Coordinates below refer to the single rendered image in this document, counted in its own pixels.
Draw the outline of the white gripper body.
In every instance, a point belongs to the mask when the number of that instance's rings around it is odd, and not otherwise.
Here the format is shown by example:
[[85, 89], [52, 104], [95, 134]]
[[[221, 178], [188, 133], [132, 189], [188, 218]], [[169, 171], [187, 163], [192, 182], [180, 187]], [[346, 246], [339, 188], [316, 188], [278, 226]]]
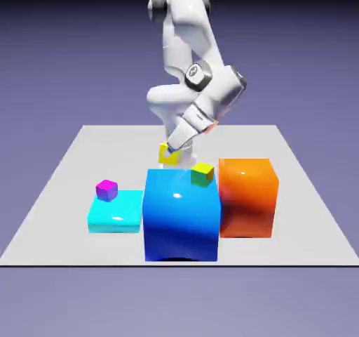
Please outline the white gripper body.
[[167, 139], [169, 150], [180, 150], [193, 138], [204, 131], [204, 123], [200, 119], [194, 121], [180, 118], [175, 130]]

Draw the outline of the small yellow cube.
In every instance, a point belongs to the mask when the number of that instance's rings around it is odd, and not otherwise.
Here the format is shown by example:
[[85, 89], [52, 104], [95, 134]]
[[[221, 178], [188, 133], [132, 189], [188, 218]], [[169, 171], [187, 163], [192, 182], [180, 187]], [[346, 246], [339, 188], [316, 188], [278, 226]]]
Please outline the small yellow cube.
[[167, 142], [159, 145], [158, 162], [160, 164], [177, 166], [182, 161], [182, 150], [170, 153]]

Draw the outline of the small green cube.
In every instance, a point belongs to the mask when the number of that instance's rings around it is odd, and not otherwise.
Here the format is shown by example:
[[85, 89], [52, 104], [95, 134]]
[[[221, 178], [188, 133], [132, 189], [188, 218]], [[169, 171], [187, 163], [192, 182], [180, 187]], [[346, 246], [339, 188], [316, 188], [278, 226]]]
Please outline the small green cube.
[[191, 184], [207, 187], [213, 181], [214, 171], [213, 165], [198, 162], [191, 168]]

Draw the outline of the small magenta cube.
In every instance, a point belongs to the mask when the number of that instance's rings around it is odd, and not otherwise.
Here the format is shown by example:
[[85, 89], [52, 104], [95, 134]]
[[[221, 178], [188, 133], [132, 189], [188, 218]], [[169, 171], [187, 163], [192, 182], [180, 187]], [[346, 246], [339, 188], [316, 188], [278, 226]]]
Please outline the small magenta cube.
[[118, 184], [111, 180], [103, 180], [95, 187], [97, 198], [102, 201], [111, 201], [118, 195]]

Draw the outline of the large blue box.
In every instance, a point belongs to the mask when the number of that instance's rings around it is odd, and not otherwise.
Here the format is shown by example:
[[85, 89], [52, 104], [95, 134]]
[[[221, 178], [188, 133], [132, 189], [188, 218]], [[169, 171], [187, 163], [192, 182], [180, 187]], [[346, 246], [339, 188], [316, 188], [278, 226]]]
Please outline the large blue box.
[[142, 220], [146, 261], [217, 260], [221, 203], [215, 178], [197, 185], [190, 170], [149, 169]]

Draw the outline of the large orange box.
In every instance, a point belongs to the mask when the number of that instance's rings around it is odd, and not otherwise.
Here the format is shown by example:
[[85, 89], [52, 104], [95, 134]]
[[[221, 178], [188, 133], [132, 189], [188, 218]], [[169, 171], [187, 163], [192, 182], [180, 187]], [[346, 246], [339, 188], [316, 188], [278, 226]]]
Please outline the large orange box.
[[220, 159], [220, 237], [270, 238], [278, 187], [269, 159]]

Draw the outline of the large cyan box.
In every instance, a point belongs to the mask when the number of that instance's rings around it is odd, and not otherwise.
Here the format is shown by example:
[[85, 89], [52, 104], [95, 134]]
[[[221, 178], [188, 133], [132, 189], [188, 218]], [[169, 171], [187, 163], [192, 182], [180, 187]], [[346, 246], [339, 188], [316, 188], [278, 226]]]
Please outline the large cyan box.
[[142, 190], [119, 190], [111, 201], [95, 197], [87, 216], [89, 233], [138, 233], [142, 200]]

